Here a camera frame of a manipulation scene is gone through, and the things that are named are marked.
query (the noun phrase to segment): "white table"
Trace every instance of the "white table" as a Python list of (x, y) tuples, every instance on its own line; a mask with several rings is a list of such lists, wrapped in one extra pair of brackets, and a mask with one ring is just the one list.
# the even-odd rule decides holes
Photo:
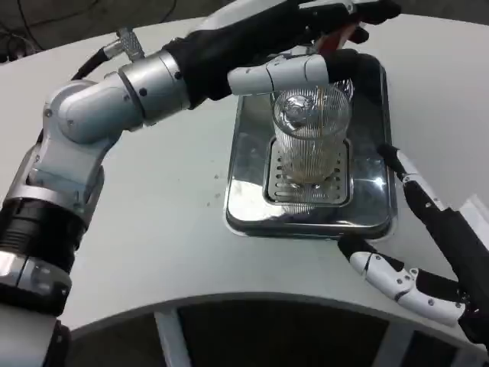
[[(150, 53), (198, 22), (136, 33)], [(457, 207), (477, 193), (489, 204), (489, 28), (403, 15), (370, 31), (358, 49), (387, 69), (394, 144), (446, 203)], [(113, 39), (96, 37), (0, 67), (0, 193), (37, 137), (47, 95)], [(124, 57), (107, 63), (92, 79), (123, 63)], [(81, 333), (171, 301), (272, 294), (406, 320), (466, 344), (458, 327), (423, 319), (366, 284), (334, 242), (245, 238), (226, 228), (222, 207), (237, 101), (206, 102), (153, 128), (124, 133), (105, 160), (105, 188), (77, 253), (63, 323)], [(378, 248), (453, 278), (401, 192), (398, 200), (398, 228)]]

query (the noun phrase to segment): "stainless steel tray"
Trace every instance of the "stainless steel tray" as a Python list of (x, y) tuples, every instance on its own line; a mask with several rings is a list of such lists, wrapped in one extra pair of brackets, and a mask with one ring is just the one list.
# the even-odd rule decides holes
[(333, 239), (354, 232), (378, 239), (390, 231), (397, 214), (395, 180), (376, 152), (380, 143), (390, 143), (384, 68), (369, 57), (354, 85), (348, 199), (341, 196), (332, 202), (300, 203), (291, 196), (278, 200), (270, 195), (270, 160), (274, 159), (270, 97), (240, 99), (225, 200), (225, 217), (234, 232)]

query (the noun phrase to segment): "glass cup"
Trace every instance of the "glass cup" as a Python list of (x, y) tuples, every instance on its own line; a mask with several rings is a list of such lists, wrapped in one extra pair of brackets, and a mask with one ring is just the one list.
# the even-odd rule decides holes
[(341, 90), (348, 97), (348, 101), (351, 102), (353, 99), (353, 92), (355, 91), (351, 79), (341, 80), (334, 83), (333, 86)]
[(348, 97), (334, 86), (288, 90), (275, 99), (273, 116), (283, 173), (298, 184), (325, 180), (351, 120)]

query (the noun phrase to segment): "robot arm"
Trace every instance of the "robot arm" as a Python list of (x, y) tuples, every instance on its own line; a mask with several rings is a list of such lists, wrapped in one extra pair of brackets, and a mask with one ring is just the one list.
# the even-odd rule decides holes
[(489, 211), (476, 197), (459, 210), (445, 208), (409, 158), (390, 145), (378, 149), (403, 183), (407, 204), (457, 275), (451, 281), (380, 254), (365, 240), (338, 242), (352, 267), (399, 305), (448, 326), (457, 323), (473, 343), (489, 349)]
[[(348, 78), (358, 59), (348, 50), (258, 65), (344, 25), (377, 24), (399, 13), (390, 0), (238, 0), (148, 57), (122, 41), (104, 48), (101, 61), (126, 50), (133, 63), (100, 83), (73, 80), (46, 101), (43, 132), (0, 211), (0, 323), (13, 328), (0, 332), (0, 365), (60, 365), (68, 337), (56, 317), (102, 190), (103, 158), (124, 130), (233, 91), (269, 93)], [(265, 72), (267, 82), (254, 86)]]

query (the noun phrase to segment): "metal grate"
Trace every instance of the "metal grate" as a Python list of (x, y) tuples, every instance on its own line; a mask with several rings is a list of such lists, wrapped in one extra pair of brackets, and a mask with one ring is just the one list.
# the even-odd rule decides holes
[(276, 203), (305, 203), (341, 206), (350, 197), (349, 143), (345, 141), (338, 153), (335, 170), (320, 183), (294, 183), (282, 171), (281, 154), (277, 141), (271, 145), (270, 172), (268, 174), (267, 194)]

